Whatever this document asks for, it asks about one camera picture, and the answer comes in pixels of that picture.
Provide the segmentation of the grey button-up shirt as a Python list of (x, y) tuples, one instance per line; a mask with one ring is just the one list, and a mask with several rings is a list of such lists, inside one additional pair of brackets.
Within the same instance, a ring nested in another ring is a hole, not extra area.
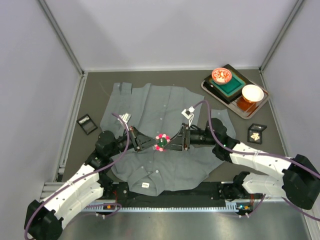
[[(102, 117), (100, 127), (120, 137), (124, 128), (115, 114), (131, 115), (129, 125), (141, 133), (156, 137), (174, 136), (187, 119), (182, 111), (197, 106), (204, 97), (178, 86), (146, 84), (134, 88), (131, 83), (117, 82)], [(219, 160), (208, 146), (190, 147), (187, 151), (148, 148), (141, 152), (128, 150), (112, 166), (113, 174), (128, 183), (132, 192), (158, 196), (163, 191), (181, 191), (196, 188), (219, 167)]]

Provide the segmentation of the gold leaf brooch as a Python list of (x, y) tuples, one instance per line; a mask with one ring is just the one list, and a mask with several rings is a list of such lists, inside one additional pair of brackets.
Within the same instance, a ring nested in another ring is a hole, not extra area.
[(253, 141), (258, 141), (258, 140), (260, 140), (260, 134), (258, 133), (258, 132), (254, 132), (251, 136), (250, 136), (250, 138), (253, 140)]

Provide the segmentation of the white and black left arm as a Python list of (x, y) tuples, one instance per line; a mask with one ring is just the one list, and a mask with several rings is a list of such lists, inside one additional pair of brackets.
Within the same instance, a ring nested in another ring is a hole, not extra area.
[(95, 150), (80, 169), (54, 193), (28, 205), (24, 223), (26, 240), (59, 239), (74, 217), (110, 191), (113, 181), (107, 172), (115, 163), (113, 156), (121, 160), (130, 149), (140, 152), (159, 142), (159, 137), (149, 137), (134, 126), (126, 126), (124, 132), (119, 138), (108, 130), (100, 133)]

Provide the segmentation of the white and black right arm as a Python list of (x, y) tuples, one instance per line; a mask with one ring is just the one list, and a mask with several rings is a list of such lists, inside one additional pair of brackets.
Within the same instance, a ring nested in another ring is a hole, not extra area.
[(254, 149), (227, 135), (227, 128), (211, 118), (205, 129), (182, 124), (179, 132), (164, 145), (165, 150), (187, 151), (191, 145), (212, 146), (221, 161), (246, 166), (259, 172), (241, 172), (233, 179), (233, 191), (272, 195), (287, 199), (304, 210), (311, 210), (320, 194), (320, 174), (303, 156), (279, 156)]

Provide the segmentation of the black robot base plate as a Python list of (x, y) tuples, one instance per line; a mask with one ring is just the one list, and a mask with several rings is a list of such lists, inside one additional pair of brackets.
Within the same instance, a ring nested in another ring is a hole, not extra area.
[(158, 196), (149, 196), (130, 191), (127, 183), (120, 182), (111, 185), (97, 201), (116, 202), (123, 207), (221, 207), (226, 201), (257, 203), (262, 196), (223, 182), (202, 182), (191, 190), (165, 190)]

